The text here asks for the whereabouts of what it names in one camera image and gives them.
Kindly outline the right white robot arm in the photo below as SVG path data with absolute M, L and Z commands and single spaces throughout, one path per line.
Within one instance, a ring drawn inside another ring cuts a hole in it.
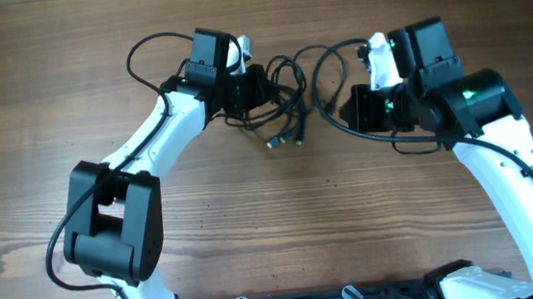
M 466 73 L 441 19 L 374 34 L 354 44 L 370 81 L 351 89 L 348 128 L 392 143 L 424 140 L 450 150 L 481 184 L 514 238 L 530 286 L 478 278 L 473 266 L 444 273 L 441 299 L 533 298 L 533 137 L 522 106 L 493 69 Z

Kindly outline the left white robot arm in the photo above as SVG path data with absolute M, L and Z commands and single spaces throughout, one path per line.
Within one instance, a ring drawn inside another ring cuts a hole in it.
M 117 299 L 179 299 L 157 267 L 163 246 L 161 183 L 212 119 L 236 118 L 269 100 L 262 65 L 247 36 L 200 28 L 191 55 L 156 89 L 145 122 L 100 163 L 80 162 L 69 177 L 67 213 L 54 237 L 65 259 Z

